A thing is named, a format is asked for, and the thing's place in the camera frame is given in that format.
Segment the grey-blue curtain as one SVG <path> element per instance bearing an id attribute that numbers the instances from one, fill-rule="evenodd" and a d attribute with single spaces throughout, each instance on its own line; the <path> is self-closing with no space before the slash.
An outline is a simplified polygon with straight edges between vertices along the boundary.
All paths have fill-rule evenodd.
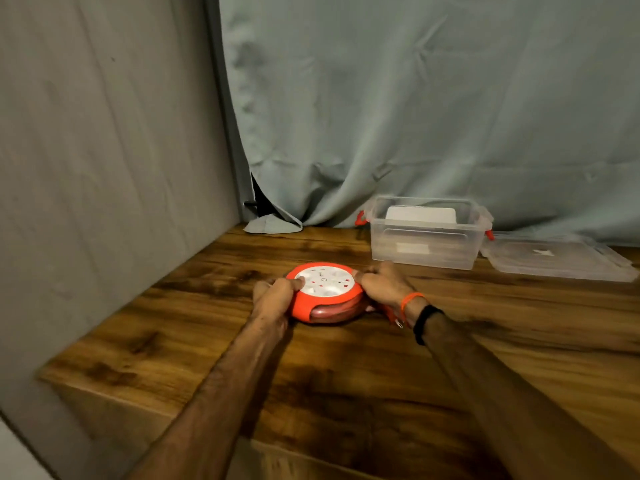
<path id="1" fill-rule="evenodd" d="M 640 0 L 206 0 L 234 151 L 298 226 L 376 194 L 640 246 Z"/>

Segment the person's left hand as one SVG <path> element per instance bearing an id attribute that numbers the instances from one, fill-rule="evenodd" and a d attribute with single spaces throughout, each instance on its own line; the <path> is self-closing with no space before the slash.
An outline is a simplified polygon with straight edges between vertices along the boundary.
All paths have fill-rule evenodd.
<path id="1" fill-rule="evenodd" d="M 283 336 L 289 323 L 288 310 L 296 293 L 281 293 L 280 278 L 256 282 L 249 322 L 256 322 L 262 329 L 277 331 Z"/>

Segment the person's right hand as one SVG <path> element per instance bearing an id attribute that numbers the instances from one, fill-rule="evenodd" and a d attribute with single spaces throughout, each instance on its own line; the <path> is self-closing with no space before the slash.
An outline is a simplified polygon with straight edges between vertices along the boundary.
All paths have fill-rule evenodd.
<path id="1" fill-rule="evenodd" d="M 398 266 L 391 261 L 382 261 L 386 263 L 385 274 L 387 276 L 387 284 L 381 290 L 364 290 L 366 295 L 380 305 L 389 306 L 396 314 L 399 314 L 399 306 L 402 299 L 415 292 L 415 288 L 411 286 L 404 274 L 399 270 Z"/>

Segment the black wristband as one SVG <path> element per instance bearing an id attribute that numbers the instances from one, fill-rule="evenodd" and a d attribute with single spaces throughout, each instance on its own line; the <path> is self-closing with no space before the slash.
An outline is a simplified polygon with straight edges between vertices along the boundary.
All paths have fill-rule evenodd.
<path id="1" fill-rule="evenodd" d="M 424 336 L 426 333 L 426 324 L 432 317 L 444 315 L 443 311 L 436 306 L 427 305 L 423 307 L 413 325 L 412 331 L 415 341 L 418 345 L 426 347 Z"/>

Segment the white object in box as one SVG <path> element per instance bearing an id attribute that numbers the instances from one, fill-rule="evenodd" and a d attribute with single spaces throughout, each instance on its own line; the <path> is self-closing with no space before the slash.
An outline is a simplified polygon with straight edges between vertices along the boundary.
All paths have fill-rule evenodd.
<path id="1" fill-rule="evenodd" d="M 421 225 L 457 224 L 456 210 L 447 207 L 392 206 L 387 209 L 385 219 Z"/>

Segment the clear plastic storage box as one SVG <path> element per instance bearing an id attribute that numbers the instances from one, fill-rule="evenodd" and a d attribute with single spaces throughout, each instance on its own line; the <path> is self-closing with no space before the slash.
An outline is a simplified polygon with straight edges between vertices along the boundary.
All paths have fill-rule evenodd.
<path id="1" fill-rule="evenodd" d="M 447 207 L 455 225 L 385 219 L 392 206 Z M 376 195 L 359 211 L 356 226 L 369 225 L 374 260 L 469 271 L 485 239 L 493 239 L 494 218 L 487 208 L 466 198 L 412 198 Z"/>

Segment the person's right forearm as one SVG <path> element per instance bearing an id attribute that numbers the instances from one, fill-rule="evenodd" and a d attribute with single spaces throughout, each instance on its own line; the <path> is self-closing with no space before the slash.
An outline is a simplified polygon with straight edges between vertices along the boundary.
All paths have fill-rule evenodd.
<path id="1" fill-rule="evenodd" d="M 445 314 L 428 320 L 424 340 L 513 480 L 640 480 L 603 440 Z"/>

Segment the person's left forearm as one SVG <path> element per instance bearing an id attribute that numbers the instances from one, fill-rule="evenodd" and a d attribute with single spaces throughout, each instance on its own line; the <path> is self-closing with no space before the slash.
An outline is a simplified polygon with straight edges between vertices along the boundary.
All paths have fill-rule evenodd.
<path id="1" fill-rule="evenodd" d="M 283 314 L 252 313 L 125 480 L 225 480 L 243 418 L 286 329 Z"/>

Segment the clear plastic box lid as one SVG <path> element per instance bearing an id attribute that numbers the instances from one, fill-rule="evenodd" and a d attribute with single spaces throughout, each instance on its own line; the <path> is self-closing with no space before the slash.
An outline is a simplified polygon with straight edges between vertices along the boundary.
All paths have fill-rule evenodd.
<path id="1" fill-rule="evenodd" d="M 496 233 L 480 252 L 496 270 L 508 274 L 624 283 L 640 277 L 629 259 L 580 235 L 537 239 Z"/>

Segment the round red white toy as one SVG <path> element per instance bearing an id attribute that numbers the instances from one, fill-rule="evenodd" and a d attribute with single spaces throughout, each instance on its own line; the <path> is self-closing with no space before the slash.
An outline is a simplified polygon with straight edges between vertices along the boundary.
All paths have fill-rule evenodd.
<path id="1" fill-rule="evenodd" d="M 309 325 L 334 325 L 362 315 L 371 300 L 356 282 L 355 270 L 332 262 L 302 264 L 290 270 L 287 279 L 302 279 L 295 291 L 289 315 Z"/>

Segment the orange wristband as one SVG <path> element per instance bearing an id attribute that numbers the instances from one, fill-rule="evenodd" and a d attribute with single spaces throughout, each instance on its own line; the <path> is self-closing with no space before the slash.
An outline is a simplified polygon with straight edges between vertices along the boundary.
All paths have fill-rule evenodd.
<path id="1" fill-rule="evenodd" d="M 423 309 L 429 306 L 425 296 L 419 292 L 413 292 L 405 296 L 399 306 L 401 319 L 408 326 L 413 327 Z"/>

